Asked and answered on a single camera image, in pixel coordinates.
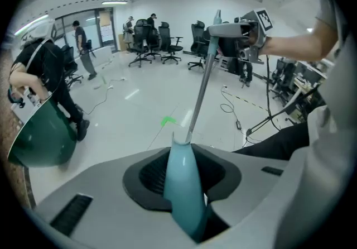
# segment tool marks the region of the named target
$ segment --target white wall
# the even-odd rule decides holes
[[[254,8],[266,7],[273,21],[274,28],[268,33],[270,36],[294,36],[306,33],[293,17],[271,6],[264,5],[251,0],[140,0],[125,6],[114,8],[114,23],[117,33],[122,32],[122,24],[129,16],[133,16],[135,22],[141,18],[148,18],[155,13],[157,19],[155,26],[161,22],[170,24],[170,35],[172,37],[182,36],[181,46],[190,51],[192,45],[191,24],[197,20],[205,23],[208,27],[212,24],[217,9],[221,9],[223,21],[233,22],[235,17],[240,17]],[[276,60],[279,57],[270,57],[270,69],[276,68]],[[266,75],[266,65],[253,65],[253,71],[260,75]]]

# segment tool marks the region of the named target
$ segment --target man in black shirt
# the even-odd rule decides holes
[[[96,77],[97,73],[95,72],[93,64],[91,63],[89,50],[86,48],[87,38],[85,32],[83,28],[79,26],[78,21],[74,21],[72,26],[75,30],[76,44],[77,44],[78,52],[80,54],[80,60],[82,61],[86,71],[89,72],[88,80],[91,80]]]
[[[156,19],[156,14],[152,13],[150,17],[147,18],[147,23],[151,25],[151,28],[155,30],[155,22],[154,19]]]
[[[52,41],[47,41],[30,62],[32,54],[43,41],[38,39],[24,46],[11,67],[10,85],[20,92],[24,87],[31,88],[41,103],[47,100],[48,91],[51,91],[53,101],[61,104],[71,115],[71,120],[76,123],[77,140],[81,141],[87,133],[89,121],[83,119],[83,114],[69,94],[64,76],[64,53]]]

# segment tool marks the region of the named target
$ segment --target gray pants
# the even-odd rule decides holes
[[[80,60],[82,61],[85,70],[88,71],[89,74],[95,74],[95,69],[93,64],[91,63],[91,59],[88,51],[85,51],[84,54],[80,56]]]

